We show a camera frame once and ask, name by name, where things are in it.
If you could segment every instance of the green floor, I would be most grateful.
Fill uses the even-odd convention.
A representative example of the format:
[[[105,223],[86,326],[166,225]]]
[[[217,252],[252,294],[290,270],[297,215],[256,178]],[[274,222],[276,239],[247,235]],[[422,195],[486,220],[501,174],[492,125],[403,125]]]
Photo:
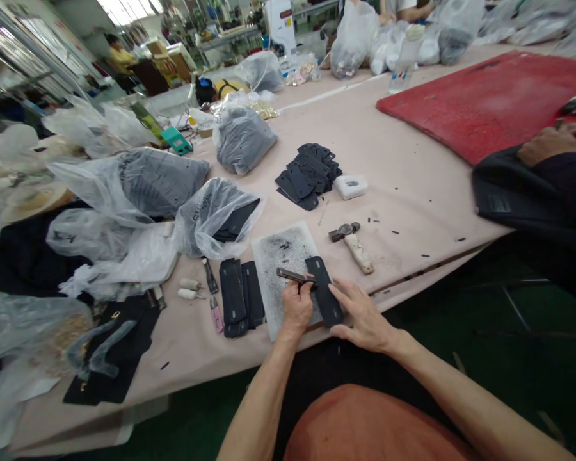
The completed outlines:
[[[503,292],[474,285],[520,276],[528,269],[495,244],[439,283],[395,308],[426,347],[547,433],[539,411],[558,426],[576,455],[576,339],[482,336],[521,332]],[[554,286],[512,290],[534,331],[576,332],[576,300]],[[135,427],[119,447],[71,455],[71,460],[213,460],[255,369],[171,396],[167,413]]]

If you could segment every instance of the red rubber mat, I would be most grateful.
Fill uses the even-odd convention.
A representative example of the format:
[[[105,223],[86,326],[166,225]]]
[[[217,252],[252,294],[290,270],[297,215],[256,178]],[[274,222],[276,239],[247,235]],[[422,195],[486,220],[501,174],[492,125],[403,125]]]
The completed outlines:
[[[575,60],[511,51],[380,99],[376,107],[475,165],[553,126],[573,96]]]

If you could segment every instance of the beige tablecloth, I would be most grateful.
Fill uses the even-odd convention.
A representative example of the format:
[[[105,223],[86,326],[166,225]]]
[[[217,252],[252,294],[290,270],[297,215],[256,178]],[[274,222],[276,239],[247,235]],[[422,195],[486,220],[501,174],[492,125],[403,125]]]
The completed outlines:
[[[412,85],[511,49],[505,45],[472,47],[457,66],[420,69]],[[546,52],[550,47],[529,50]],[[408,124],[376,110],[376,101],[387,94],[390,76],[370,77],[370,71],[363,69],[352,81],[342,82],[324,72],[321,82],[286,88],[275,104],[284,109],[282,114],[269,120],[279,140],[245,177],[230,174],[217,164],[211,139],[197,145],[193,155],[212,164],[209,177],[229,177],[267,198],[252,238],[305,220],[331,276],[361,283],[385,311],[432,285],[509,229],[476,216],[466,163]],[[295,157],[297,147],[307,142],[320,143],[336,153],[345,174],[365,175],[369,192],[345,202],[333,190],[310,212],[277,193],[275,177]],[[328,240],[327,233],[346,221],[362,224],[359,236],[376,267],[372,275],[362,275],[345,245]],[[241,260],[252,259],[248,247]],[[216,276],[219,265],[219,261],[212,262]],[[425,274],[404,282],[406,276],[420,271]],[[205,280],[200,260],[181,257],[163,285],[168,306],[160,315],[152,346],[141,358],[124,404],[64,405],[61,400],[69,385],[64,379],[50,393],[26,403],[11,445],[15,454],[48,455],[113,445],[125,408],[262,363],[271,346],[266,326],[234,340],[216,334],[208,300],[177,298],[182,277]],[[323,328],[311,331],[300,348],[327,337]]]

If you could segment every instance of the plastic bottle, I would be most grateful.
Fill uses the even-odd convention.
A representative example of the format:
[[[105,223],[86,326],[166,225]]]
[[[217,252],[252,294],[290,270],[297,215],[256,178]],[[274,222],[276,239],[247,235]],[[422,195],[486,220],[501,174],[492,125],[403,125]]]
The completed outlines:
[[[414,72],[414,65],[418,59],[418,53],[422,46],[424,36],[424,26],[420,24],[412,24],[408,27],[405,40],[401,45],[401,52],[399,59],[395,66],[395,71],[392,73],[390,86],[388,92],[395,94],[407,89],[410,85],[410,79]]]
[[[132,106],[130,106],[130,108],[132,109],[132,112],[134,112],[134,114],[136,115],[136,118],[138,118],[139,121],[141,122],[141,125],[143,125],[149,131],[151,131],[154,134],[154,136],[158,138],[158,140],[161,141],[162,144],[164,144],[166,141],[164,140],[161,134],[163,132],[162,127],[160,126],[158,121],[154,118],[154,116],[151,115],[140,102],[135,102]]]

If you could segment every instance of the white foam block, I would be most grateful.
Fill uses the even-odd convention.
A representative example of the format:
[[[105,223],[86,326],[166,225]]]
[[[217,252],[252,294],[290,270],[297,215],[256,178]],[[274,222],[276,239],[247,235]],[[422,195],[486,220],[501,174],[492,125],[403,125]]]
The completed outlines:
[[[364,176],[338,176],[333,185],[344,200],[360,197],[367,193],[367,181]]]
[[[296,273],[307,272],[305,260],[319,256],[318,249],[307,224],[300,221],[288,229],[253,240],[252,251],[260,282],[264,314],[269,325],[269,336],[271,341],[275,342],[277,333],[284,323],[282,293],[288,283],[288,280],[278,277],[275,270],[281,267]],[[322,321],[316,299],[313,298],[313,301],[314,315],[310,325]]]

